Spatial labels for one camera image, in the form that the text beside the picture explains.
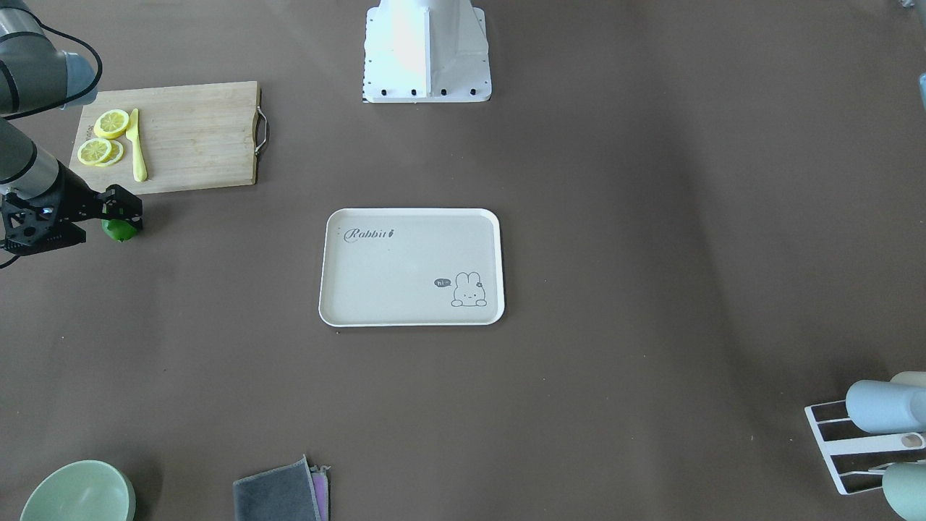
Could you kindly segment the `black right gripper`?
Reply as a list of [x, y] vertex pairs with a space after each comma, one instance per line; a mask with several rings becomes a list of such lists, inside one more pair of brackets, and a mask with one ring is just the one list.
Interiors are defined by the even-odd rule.
[[60, 168], [50, 191], [63, 195], [63, 205], [70, 222], [86, 220], [123, 220], [143, 230], [143, 204], [139, 197], [121, 185], [109, 185], [97, 192], [68, 168]]

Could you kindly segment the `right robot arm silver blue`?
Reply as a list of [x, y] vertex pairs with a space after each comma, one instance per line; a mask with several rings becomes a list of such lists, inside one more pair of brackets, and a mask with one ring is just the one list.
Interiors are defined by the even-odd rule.
[[2, 3], [2, 226], [4, 248], [22, 256], [84, 242], [81, 221], [105, 221], [123, 240], [143, 227], [136, 195], [93, 190], [12, 123], [95, 100], [102, 63], [56, 48], [49, 32], [26, 3]]

